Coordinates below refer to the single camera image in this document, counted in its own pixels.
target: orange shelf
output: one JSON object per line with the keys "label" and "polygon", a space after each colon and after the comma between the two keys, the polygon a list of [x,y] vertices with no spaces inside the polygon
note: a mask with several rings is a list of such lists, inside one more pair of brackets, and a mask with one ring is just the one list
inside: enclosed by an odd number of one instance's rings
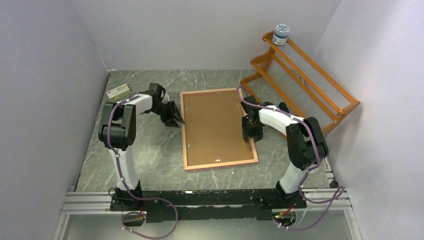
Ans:
{"label": "orange shelf", "polygon": [[244,78],[241,84],[260,102],[249,83],[264,78],[293,114],[303,118],[315,117],[323,134],[328,135],[360,102],[291,39],[283,46],[275,45],[273,34],[271,31],[262,37],[269,49],[250,61],[256,72]]}

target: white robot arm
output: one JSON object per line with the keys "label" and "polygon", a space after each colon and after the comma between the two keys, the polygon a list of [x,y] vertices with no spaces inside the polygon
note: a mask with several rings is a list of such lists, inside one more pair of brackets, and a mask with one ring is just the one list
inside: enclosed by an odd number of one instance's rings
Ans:
{"label": "white robot arm", "polygon": [[[110,129],[108,129],[112,109],[117,104],[119,104],[119,107],[115,110]],[[159,115],[160,120],[168,127],[178,128],[177,122],[184,123],[176,103],[170,101],[166,90],[156,83],[151,83],[149,89],[145,92],[133,93],[129,100],[124,102],[106,102],[103,106],[98,138],[108,148],[114,160],[113,164],[117,176],[115,193],[119,198],[128,200],[127,206],[137,201],[133,201],[128,195],[120,177],[119,169],[122,171],[123,179],[129,190],[135,196],[141,197],[140,180],[134,167],[131,145],[136,138],[136,115],[150,112]],[[117,151],[117,154],[109,148],[108,131],[110,131],[110,143]],[[117,166],[117,161],[115,160],[117,156],[120,167]]]}
{"label": "white robot arm", "polygon": [[321,127],[314,117],[302,118],[297,116],[288,116],[277,112],[280,109],[286,113],[289,112],[286,104],[281,102],[278,107],[270,102],[259,104],[254,96],[244,98],[249,104],[263,106],[269,109],[260,109],[241,102],[246,116],[242,117],[243,139],[245,142],[249,138],[258,141],[263,137],[262,127],[269,125],[287,138],[287,151],[290,158],[290,165],[281,180],[277,183],[276,189],[280,190],[283,199],[288,199],[297,194],[308,167],[317,163],[317,157],[313,150],[311,139],[305,127],[299,123],[304,122],[310,129],[313,140],[315,141],[319,158],[325,158],[329,151],[324,139]]}

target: white backdrop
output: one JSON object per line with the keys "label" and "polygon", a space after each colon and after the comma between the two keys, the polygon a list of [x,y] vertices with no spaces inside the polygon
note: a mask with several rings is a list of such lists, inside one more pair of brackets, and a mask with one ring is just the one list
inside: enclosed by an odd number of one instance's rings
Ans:
{"label": "white backdrop", "polygon": [[49,240],[108,73],[69,0],[0,3],[0,239]]}
{"label": "white backdrop", "polygon": [[277,24],[312,54],[340,0],[72,0],[108,69],[250,69]]}
{"label": "white backdrop", "polygon": [[326,139],[364,240],[424,238],[423,8],[342,0],[315,53],[362,102]]}

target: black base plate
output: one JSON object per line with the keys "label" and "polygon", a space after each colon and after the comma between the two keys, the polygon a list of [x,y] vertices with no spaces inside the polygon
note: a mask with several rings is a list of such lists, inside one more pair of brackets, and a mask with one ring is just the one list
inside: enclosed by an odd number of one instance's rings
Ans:
{"label": "black base plate", "polygon": [[[144,198],[159,197],[177,206],[179,220],[243,219],[271,220],[272,209],[304,209],[306,202],[300,195],[283,200],[275,188],[237,190],[194,191],[143,191]],[[111,211],[133,211],[117,201],[111,203]],[[163,201],[145,201],[147,223],[175,220],[174,209]]]}

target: jar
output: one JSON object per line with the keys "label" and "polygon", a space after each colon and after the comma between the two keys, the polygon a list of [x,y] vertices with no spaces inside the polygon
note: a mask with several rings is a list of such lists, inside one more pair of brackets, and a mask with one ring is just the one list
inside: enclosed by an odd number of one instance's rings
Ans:
{"label": "jar", "polygon": [[276,30],[274,31],[274,36],[272,36],[272,42],[275,45],[283,46],[287,42],[289,31],[290,27],[286,24],[278,24]]}

